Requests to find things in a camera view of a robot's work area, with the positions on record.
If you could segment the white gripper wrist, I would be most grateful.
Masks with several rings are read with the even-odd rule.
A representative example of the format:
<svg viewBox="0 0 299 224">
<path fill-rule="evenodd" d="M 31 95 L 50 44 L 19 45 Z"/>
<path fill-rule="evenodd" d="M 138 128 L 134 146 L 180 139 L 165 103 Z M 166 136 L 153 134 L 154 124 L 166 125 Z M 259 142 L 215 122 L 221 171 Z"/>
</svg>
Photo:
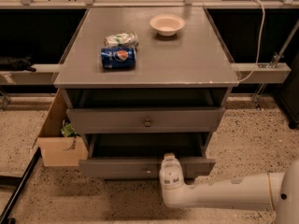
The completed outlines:
<svg viewBox="0 0 299 224">
<path fill-rule="evenodd" d="M 165 153 L 159 173 L 162 186 L 182 186 L 184 176 L 179 160 L 174 153 Z"/>
</svg>

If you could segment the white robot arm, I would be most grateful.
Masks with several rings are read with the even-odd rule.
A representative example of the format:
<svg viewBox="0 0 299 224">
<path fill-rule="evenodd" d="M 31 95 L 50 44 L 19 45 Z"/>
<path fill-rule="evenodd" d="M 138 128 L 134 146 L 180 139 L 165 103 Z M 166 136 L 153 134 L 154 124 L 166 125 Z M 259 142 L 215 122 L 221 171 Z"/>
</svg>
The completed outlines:
<svg viewBox="0 0 299 224">
<path fill-rule="evenodd" d="M 168 207 L 274 211 L 276 224 L 299 224 L 299 160 L 284 173 L 187 185 L 179 160 L 167 154 L 159 177 L 164 204 Z"/>
</svg>

